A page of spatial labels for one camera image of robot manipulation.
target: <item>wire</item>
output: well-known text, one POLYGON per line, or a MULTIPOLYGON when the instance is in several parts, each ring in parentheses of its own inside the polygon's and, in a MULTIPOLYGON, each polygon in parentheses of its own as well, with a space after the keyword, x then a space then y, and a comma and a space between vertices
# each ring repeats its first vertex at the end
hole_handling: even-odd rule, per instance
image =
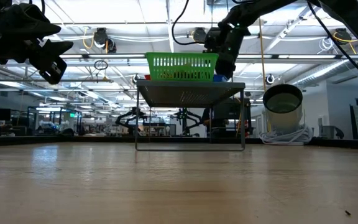
POLYGON ((242 4, 242 3, 252 3, 254 2, 254 0, 250 0, 250 1, 236 1, 236 0, 231 0, 232 2, 236 3, 236 4, 242 4))
MULTIPOLYGON (((84 31, 84 37, 86 35, 86 31, 88 30, 87 27, 85 27, 85 31, 84 31)), ((93 47, 93 38, 94 38, 94 32, 92 34, 92 43, 91 46, 89 47, 86 43, 85 43, 85 39, 82 40, 82 43, 84 44, 84 47, 86 47, 87 49, 91 49, 93 47)))
POLYGON ((307 125, 300 126, 301 128, 290 134, 279 134, 277 131, 269 133, 261 133, 259 138, 264 144, 275 145, 304 145, 313 138, 313 130, 307 125))
POLYGON ((336 37, 336 34, 338 34, 337 32, 334 33, 333 37, 337 40, 340 40, 342 42, 346 42, 346 43, 353 43, 353 42, 357 42, 358 40, 344 40, 344 39, 340 39, 339 37, 336 37))
MULTIPOLYGON (((318 23, 320 23, 321 27, 327 32, 329 38, 334 40, 333 35, 329 32, 329 30, 324 25, 324 23, 321 21, 321 19, 316 15, 316 11, 314 11, 314 9, 313 9, 312 5, 310 4, 310 2, 308 2, 308 5, 309 5, 309 8, 310 8, 310 11, 313 13, 313 15, 317 19, 318 23)), ((339 43, 334 41, 334 44, 342 52, 342 54, 346 56, 346 58, 351 62, 351 64, 353 64, 353 66, 358 70, 358 64, 355 63, 355 61, 346 53, 346 51, 339 45, 339 43)))
POLYGON ((45 14, 45 0, 41 0, 42 14, 45 14))
POLYGON ((179 41, 177 41, 177 39, 175 38, 175 25, 177 24, 178 20, 183 16, 183 14, 185 13, 186 11, 186 8, 187 8, 187 5, 189 4, 189 0, 186 0, 186 4, 185 4, 185 7, 183 8, 181 14, 178 16, 178 18, 175 20, 175 22, 173 22, 172 24, 172 38, 173 40, 179 44, 179 45, 190 45, 190 44, 204 44, 204 42, 197 42, 197 41, 194 41, 194 42, 189 42, 189 43, 181 43, 179 41))
POLYGON ((355 50, 354 47, 353 47, 353 44, 352 44, 352 43, 349 43, 349 45, 351 46, 351 49, 353 50, 353 53, 354 53, 354 54, 357 54, 356 50, 355 50))

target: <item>ceiling pipe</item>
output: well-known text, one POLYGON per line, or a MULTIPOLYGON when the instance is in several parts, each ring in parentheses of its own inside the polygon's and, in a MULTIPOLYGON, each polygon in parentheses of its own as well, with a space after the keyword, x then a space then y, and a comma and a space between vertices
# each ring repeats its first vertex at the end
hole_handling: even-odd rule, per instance
POLYGON ((348 61, 348 59, 345 59, 341 60, 340 62, 334 62, 328 65, 319 65, 287 83, 307 87, 313 84, 317 84, 333 76, 344 73, 346 71, 349 71, 353 68, 353 64, 348 61))

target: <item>yellow cable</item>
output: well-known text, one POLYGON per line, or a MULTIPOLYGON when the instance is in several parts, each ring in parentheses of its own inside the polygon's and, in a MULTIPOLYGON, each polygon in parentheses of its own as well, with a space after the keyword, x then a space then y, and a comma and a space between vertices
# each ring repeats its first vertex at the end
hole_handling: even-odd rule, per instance
POLYGON ((349 45, 351 46, 351 49, 353 50, 353 53, 357 54, 356 50, 354 50, 354 47, 353 47, 352 43, 349 43, 349 45))
POLYGON ((358 40, 343 40, 343 39, 340 39, 339 37, 336 37, 336 34, 337 32, 334 33, 333 37, 337 40, 340 40, 342 42, 346 42, 346 43, 353 43, 353 42, 357 42, 358 40))
POLYGON ((93 47, 93 37, 94 37, 94 32, 92 34, 92 43, 91 46, 89 47, 86 43, 85 43, 85 35, 86 35, 86 31, 88 30, 87 27, 85 27, 85 32, 84 32, 84 39, 82 39, 82 43, 84 44, 84 47, 86 47, 87 49, 91 49, 93 47))

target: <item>black cable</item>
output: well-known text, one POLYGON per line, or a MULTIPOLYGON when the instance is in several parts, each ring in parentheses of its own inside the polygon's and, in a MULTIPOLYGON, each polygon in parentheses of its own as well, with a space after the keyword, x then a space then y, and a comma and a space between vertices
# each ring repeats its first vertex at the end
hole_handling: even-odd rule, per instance
POLYGON ((321 21, 321 19, 316 15, 316 11, 314 11, 310 2, 308 2, 308 5, 310 8, 310 11, 313 13, 313 15, 317 19, 318 23, 320 23, 321 27, 327 32, 327 35, 329 36, 329 38, 331 38, 331 40, 333 40, 336 47, 342 52, 343 55, 346 56, 346 58, 351 62, 351 64, 353 64, 353 66, 358 70, 358 64, 355 63, 355 61, 346 53, 346 51, 339 45, 339 43, 336 42, 333 35, 330 33, 330 31, 327 29, 327 27, 324 25, 324 23, 321 21))
POLYGON ((176 25, 176 23, 178 22, 178 20, 182 17, 183 13, 185 13, 188 3, 189 3, 189 0, 186 0, 186 4, 185 4, 185 7, 183 8, 183 11, 182 11, 181 14, 178 16, 178 18, 175 20, 175 22, 173 22, 173 24, 172 24, 172 38, 173 38, 173 40, 174 40, 177 44, 179 44, 179 45, 204 44, 204 42, 197 42, 197 41, 189 42, 189 43, 180 43, 180 42, 177 41, 177 39, 175 38, 175 32, 174 32, 175 25, 176 25))
POLYGON ((41 6, 42 6, 41 12, 42 14, 45 14, 45 0, 41 0, 41 6))
POLYGON ((250 1, 236 1, 236 0, 231 0, 232 2, 236 3, 236 4, 242 4, 242 3, 251 3, 254 0, 250 0, 250 1))

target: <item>table leg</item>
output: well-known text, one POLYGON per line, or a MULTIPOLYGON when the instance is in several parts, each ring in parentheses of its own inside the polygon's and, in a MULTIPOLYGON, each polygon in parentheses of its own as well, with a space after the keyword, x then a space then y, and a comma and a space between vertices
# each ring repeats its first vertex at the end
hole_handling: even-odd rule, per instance
POLYGON ((152 107, 150 107, 150 111, 149 111, 149 142, 151 136, 152 136, 152 107))
POLYGON ((212 108, 209 109, 209 143, 212 143, 212 108))
POLYGON ((241 148, 246 149, 246 130, 244 127, 244 90, 240 91, 240 102, 241 102, 241 148))
POLYGON ((135 125, 135 149, 137 150, 137 136, 139 129, 139 89, 136 90, 136 125, 135 125))

